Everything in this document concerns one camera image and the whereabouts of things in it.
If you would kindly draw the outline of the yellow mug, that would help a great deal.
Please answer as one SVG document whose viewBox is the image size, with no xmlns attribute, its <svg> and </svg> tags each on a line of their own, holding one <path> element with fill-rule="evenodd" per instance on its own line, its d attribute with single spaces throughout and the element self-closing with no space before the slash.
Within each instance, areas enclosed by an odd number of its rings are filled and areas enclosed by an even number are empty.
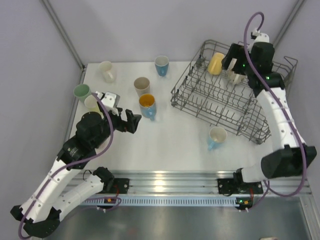
<svg viewBox="0 0 320 240">
<path fill-rule="evenodd" d="M 213 54 L 209 65 L 207 67 L 207 71 L 211 75 L 219 75 L 222 71 L 222 60 L 224 59 L 225 55 L 220 52 L 216 52 Z"/>
</svg>

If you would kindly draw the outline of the floral cream mug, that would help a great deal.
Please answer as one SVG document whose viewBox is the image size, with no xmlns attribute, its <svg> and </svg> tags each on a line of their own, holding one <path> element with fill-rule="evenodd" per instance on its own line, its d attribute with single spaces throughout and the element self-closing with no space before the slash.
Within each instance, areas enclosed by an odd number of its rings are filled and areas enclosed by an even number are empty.
<svg viewBox="0 0 320 240">
<path fill-rule="evenodd" d="M 239 83 L 241 83 L 245 78 L 246 76 L 245 75 L 241 75 L 241 74 L 238 74 L 238 73 L 235 73 L 233 71 L 233 67 L 235 66 L 237 62 L 237 59 L 233 58 L 229 64 L 229 67 L 227 69 L 227 77 L 228 77 L 228 80 L 233 84 L 233 85 L 237 85 Z"/>
</svg>

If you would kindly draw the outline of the blue butterfly mug orange inside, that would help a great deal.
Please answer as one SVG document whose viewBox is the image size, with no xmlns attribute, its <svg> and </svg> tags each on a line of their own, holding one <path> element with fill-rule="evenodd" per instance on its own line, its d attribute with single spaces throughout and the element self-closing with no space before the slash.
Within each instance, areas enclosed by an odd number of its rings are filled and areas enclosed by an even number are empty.
<svg viewBox="0 0 320 240">
<path fill-rule="evenodd" d="M 155 97 L 150 93 L 145 93 L 139 98 L 139 106 L 142 115 L 150 119 L 151 121 L 155 120 L 157 108 Z"/>
</svg>

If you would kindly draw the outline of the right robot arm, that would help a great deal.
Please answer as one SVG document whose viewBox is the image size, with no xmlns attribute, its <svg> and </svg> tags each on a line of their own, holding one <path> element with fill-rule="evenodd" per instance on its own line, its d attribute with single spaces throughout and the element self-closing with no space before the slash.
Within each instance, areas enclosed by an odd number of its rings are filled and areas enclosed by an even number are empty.
<svg viewBox="0 0 320 240">
<path fill-rule="evenodd" d="M 233 173 L 233 186 L 240 193 L 247 192 L 252 183 L 282 177 L 306 177 L 308 166 L 317 156 L 314 146 L 308 146 L 298 130 L 287 104 L 285 83 L 273 71 L 275 49 L 269 42 L 255 42 L 251 49 L 233 43 L 222 60 L 226 70 L 232 60 L 232 70 L 246 76 L 248 85 L 266 117 L 272 152 L 251 167 L 239 168 Z"/>
</svg>

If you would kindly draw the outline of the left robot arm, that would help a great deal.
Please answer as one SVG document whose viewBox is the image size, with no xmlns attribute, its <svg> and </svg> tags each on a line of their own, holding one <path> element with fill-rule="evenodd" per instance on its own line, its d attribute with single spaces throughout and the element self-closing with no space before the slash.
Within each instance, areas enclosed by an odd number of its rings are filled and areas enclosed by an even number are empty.
<svg viewBox="0 0 320 240">
<path fill-rule="evenodd" d="M 114 188 L 114 175 L 106 167 L 98 167 L 81 184 L 63 193 L 68 183 L 85 168 L 84 159 L 93 160 L 96 150 L 114 131 L 134 134 L 142 116 L 125 111 L 121 115 L 87 112 L 76 124 L 76 132 L 57 154 L 53 166 L 36 192 L 10 213 L 21 223 L 30 237 L 46 238 L 59 226 L 70 211 L 97 193 L 109 193 Z"/>
</svg>

